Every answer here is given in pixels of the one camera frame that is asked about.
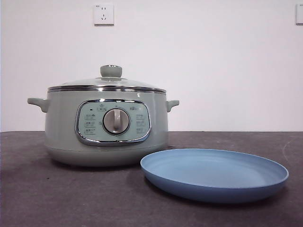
electrical socket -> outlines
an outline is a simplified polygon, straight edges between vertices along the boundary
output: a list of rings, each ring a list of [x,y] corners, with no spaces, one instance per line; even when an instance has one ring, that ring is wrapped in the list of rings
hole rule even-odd
[[[110,3],[94,6],[95,25],[114,25],[114,5]]]

blue plastic plate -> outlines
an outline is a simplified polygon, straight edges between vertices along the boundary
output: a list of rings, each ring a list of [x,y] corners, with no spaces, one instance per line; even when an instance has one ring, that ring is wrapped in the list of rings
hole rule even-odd
[[[288,170],[272,160],[227,150],[173,149],[141,160],[146,178],[183,198],[242,203],[264,199],[285,184]]]

gray table surface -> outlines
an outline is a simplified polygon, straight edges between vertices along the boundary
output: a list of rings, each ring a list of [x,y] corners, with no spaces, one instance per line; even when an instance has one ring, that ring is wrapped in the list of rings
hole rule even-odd
[[[290,177],[282,191],[262,201],[195,202],[156,188],[139,165],[71,167],[49,158],[44,132],[4,132],[1,226],[303,226],[303,132],[170,132],[169,144],[259,155],[284,165]]]

chrome panel trim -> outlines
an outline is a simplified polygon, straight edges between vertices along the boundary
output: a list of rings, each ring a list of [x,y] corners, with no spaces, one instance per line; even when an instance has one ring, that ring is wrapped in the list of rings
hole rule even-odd
[[[149,121],[149,129],[146,132],[146,134],[140,138],[134,139],[134,140],[116,140],[116,141],[104,141],[104,140],[91,140],[86,138],[84,135],[82,135],[79,131],[79,117],[80,117],[80,112],[81,108],[86,104],[86,103],[98,103],[98,102],[130,102],[130,103],[140,103],[143,104],[146,109],[147,109],[147,115],[148,115],[148,121]],[[149,114],[149,109],[145,105],[145,103],[137,100],[125,100],[125,99],[97,99],[97,100],[88,100],[83,103],[78,107],[77,110],[77,116],[76,116],[76,123],[75,123],[75,133],[80,140],[80,142],[86,144],[86,145],[92,145],[92,146],[122,146],[122,145],[131,145],[132,143],[137,143],[137,142],[142,142],[147,139],[151,132],[152,126],[151,126],[151,117]]]
[[[104,85],[104,86],[97,86],[97,85],[70,85],[70,86],[55,86],[49,87],[48,91],[83,91],[87,89],[110,89],[112,91],[115,90],[134,90],[134,91],[155,91],[166,93],[166,90],[160,88],[153,88],[153,87],[135,87],[135,86],[113,86],[113,85]]]

pot handle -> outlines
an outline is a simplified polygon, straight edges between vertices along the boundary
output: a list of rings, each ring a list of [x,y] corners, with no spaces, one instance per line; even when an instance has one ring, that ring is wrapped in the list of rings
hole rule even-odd
[[[41,108],[42,112],[47,113],[49,107],[49,100],[42,98],[28,98],[28,104],[37,105]]]
[[[167,112],[169,113],[170,110],[174,107],[179,105],[179,100],[171,100],[171,101],[166,101],[166,108],[167,108]]]

